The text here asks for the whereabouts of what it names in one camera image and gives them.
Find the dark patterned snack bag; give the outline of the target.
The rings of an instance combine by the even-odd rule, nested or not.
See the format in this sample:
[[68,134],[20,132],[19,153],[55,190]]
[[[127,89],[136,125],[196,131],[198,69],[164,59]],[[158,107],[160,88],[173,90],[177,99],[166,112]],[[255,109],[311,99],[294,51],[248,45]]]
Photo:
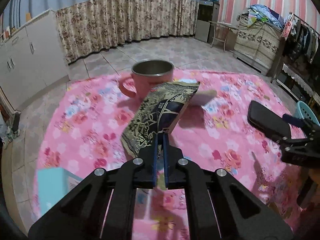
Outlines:
[[165,82],[153,87],[121,134],[125,152],[137,157],[154,135],[171,133],[200,86],[199,82]]

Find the light blue plastic basket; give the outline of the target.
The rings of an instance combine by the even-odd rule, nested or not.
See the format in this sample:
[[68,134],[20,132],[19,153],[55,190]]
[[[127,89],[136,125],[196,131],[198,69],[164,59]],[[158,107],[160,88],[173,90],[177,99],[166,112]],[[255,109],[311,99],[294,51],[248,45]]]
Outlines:
[[293,116],[299,119],[309,119],[313,121],[315,124],[319,125],[317,117],[315,116],[311,108],[303,101],[297,102],[296,110]]

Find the clothes rack with garments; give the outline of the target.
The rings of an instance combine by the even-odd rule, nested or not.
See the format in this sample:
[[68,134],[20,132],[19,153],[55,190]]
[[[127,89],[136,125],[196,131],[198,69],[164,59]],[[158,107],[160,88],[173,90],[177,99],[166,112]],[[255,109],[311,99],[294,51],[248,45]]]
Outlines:
[[319,93],[319,31],[290,12],[272,67],[272,83],[296,101],[309,103]]

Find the teal cardboard box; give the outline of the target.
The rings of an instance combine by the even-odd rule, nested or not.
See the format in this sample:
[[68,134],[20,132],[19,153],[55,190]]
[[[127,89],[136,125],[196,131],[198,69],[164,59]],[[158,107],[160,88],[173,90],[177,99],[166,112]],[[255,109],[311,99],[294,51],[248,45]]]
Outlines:
[[81,181],[82,178],[61,167],[38,170],[38,200],[41,216],[51,209]]

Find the small wooden side table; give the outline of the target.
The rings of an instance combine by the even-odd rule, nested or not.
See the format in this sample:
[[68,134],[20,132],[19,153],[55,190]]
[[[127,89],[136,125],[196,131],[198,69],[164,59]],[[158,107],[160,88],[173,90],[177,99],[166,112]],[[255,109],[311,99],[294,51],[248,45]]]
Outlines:
[[211,47],[213,47],[215,42],[220,42],[222,43],[223,51],[225,52],[229,33],[237,33],[239,27],[231,23],[214,21],[210,21],[210,26],[213,28]]

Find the pile of folded clothes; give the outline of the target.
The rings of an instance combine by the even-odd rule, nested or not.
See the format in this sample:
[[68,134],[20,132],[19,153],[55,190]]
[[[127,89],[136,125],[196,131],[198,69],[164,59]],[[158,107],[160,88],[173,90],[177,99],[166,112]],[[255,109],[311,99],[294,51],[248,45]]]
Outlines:
[[260,21],[263,23],[267,22],[277,28],[284,29],[284,18],[265,5],[250,5],[238,14],[236,20],[240,21],[242,15],[245,15],[247,18],[247,27],[250,27],[255,22]]

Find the pink metal mug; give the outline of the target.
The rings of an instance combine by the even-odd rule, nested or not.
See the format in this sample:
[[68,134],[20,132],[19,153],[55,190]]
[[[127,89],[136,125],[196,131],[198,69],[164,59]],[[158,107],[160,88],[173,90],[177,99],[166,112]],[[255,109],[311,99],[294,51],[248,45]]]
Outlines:
[[[146,59],[134,64],[131,73],[119,80],[120,91],[129,98],[144,99],[156,85],[173,81],[174,65],[160,59]],[[125,88],[125,81],[132,79],[136,92]]]

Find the grey water dispenser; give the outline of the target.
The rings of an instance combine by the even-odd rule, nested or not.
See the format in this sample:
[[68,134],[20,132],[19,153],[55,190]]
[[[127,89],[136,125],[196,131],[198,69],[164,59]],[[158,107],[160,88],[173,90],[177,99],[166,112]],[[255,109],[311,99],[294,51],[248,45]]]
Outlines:
[[200,0],[195,31],[197,40],[212,43],[214,34],[213,22],[218,20],[219,9],[218,1]]

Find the white cabinet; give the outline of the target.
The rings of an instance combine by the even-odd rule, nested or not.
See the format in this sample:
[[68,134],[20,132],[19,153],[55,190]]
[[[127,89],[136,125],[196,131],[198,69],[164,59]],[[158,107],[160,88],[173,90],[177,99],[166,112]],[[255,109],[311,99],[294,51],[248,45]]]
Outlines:
[[14,110],[68,80],[55,11],[37,15],[1,43],[1,92]]

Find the floral beige curtain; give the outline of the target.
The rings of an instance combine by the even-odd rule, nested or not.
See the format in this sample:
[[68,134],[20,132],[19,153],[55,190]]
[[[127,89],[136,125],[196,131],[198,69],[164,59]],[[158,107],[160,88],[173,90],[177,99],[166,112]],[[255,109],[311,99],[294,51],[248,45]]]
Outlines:
[[67,63],[125,42],[194,35],[195,0],[88,0],[56,12]]

